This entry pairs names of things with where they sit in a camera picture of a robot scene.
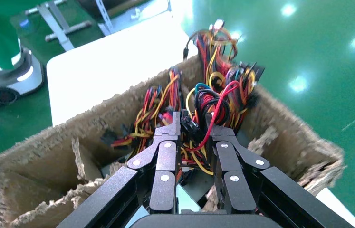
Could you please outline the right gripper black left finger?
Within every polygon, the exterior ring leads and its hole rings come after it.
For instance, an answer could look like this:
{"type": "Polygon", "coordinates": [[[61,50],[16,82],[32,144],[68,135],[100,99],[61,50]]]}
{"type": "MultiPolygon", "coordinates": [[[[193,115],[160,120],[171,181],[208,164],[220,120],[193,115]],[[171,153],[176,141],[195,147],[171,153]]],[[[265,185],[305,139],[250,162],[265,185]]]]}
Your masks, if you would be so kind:
{"type": "Polygon", "coordinates": [[[155,130],[152,144],[121,167],[59,228],[140,228],[135,215],[147,205],[149,215],[176,214],[176,175],[180,157],[180,113],[155,130]]]}

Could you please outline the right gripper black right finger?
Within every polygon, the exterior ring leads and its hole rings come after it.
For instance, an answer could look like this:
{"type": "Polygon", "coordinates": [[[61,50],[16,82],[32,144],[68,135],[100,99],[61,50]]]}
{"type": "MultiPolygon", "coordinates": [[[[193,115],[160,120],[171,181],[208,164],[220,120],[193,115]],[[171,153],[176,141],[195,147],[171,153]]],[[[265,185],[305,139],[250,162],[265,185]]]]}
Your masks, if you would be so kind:
{"type": "Polygon", "coordinates": [[[220,209],[249,214],[251,224],[271,228],[348,228],[350,223],[332,211],[265,158],[243,147],[231,128],[212,125],[207,153],[213,166],[220,209]]]}

